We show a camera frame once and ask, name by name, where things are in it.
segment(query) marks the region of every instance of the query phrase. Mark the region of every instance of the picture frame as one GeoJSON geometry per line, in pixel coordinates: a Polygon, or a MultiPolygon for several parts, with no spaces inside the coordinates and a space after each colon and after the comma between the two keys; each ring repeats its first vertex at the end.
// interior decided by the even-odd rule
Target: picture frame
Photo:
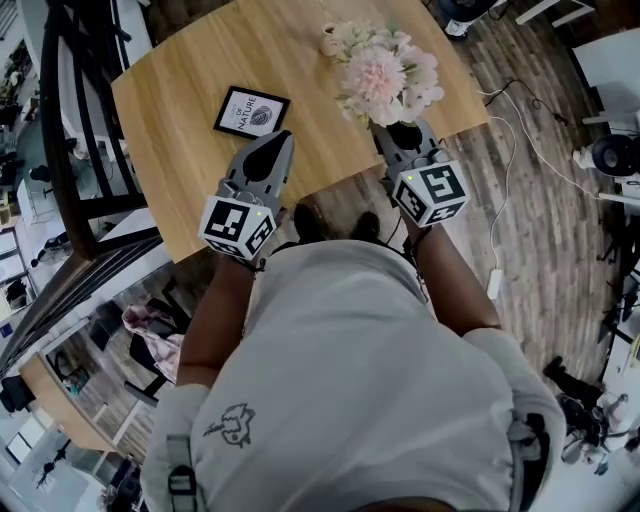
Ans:
{"type": "Polygon", "coordinates": [[[280,96],[231,86],[213,129],[257,139],[280,129],[290,103],[280,96]]]}

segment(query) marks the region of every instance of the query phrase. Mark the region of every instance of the power adapter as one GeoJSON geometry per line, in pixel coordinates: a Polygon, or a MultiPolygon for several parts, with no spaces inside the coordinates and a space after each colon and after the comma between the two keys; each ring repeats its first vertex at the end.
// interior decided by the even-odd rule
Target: power adapter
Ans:
{"type": "Polygon", "coordinates": [[[489,272],[489,283],[487,284],[487,297],[496,300],[500,294],[500,283],[502,283],[502,269],[492,268],[489,272]]]}

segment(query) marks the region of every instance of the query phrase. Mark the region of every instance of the wooden table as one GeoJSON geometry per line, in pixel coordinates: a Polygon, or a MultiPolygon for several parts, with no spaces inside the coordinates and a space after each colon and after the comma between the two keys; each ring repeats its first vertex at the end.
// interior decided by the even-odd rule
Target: wooden table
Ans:
{"type": "Polygon", "coordinates": [[[73,401],[53,369],[41,354],[35,354],[20,368],[20,375],[38,404],[47,411],[79,448],[114,452],[117,448],[93,420],[73,401]]]}
{"type": "Polygon", "coordinates": [[[448,137],[487,122],[468,70],[419,0],[235,0],[189,25],[113,83],[129,153],[174,261],[204,247],[197,231],[246,140],[212,126],[231,85],[289,98],[295,156],[285,206],[380,163],[367,130],[334,98],[340,74],[318,52],[328,21],[392,23],[438,61],[442,101],[425,112],[448,137]]]}

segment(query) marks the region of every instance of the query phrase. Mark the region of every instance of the shirt logo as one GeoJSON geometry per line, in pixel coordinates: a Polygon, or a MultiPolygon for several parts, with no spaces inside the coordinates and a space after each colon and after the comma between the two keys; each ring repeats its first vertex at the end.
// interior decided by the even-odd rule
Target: shirt logo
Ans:
{"type": "Polygon", "coordinates": [[[253,409],[249,409],[247,404],[236,404],[229,407],[220,418],[220,423],[212,423],[205,431],[203,437],[214,432],[221,432],[222,439],[227,444],[236,445],[242,448],[245,444],[251,444],[251,430],[249,423],[256,415],[253,409]]]}

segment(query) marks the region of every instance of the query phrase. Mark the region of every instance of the wrist strap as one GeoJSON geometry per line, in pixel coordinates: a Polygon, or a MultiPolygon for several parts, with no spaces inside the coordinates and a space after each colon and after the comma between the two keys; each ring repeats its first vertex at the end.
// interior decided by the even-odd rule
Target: wrist strap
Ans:
{"type": "Polygon", "coordinates": [[[416,261],[418,260],[418,249],[420,248],[420,242],[422,242],[425,239],[425,237],[429,233],[431,233],[432,229],[433,229],[433,226],[427,226],[426,228],[424,228],[420,233],[420,235],[418,235],[418,238],[416,238],[416,241],[411,246],[411,256],[413,256],[414,260],[416,261]]]}
{"type": "Polygon", "coordinates": [[[236,262],[238,265],[242,265],[245,268],[248,268],[249,270],[251,270],[251,272],[253,272],[254,274],[258,273],[258,272],[264,272],[264,263],[265,260],[264,258],[260,259],[260,264],[257,267],[254,267],[251,263],[249,263],[247,260],[243,260],[240,258],[236,258],[235,256],[231,256],[231,260],[236,262]]]}

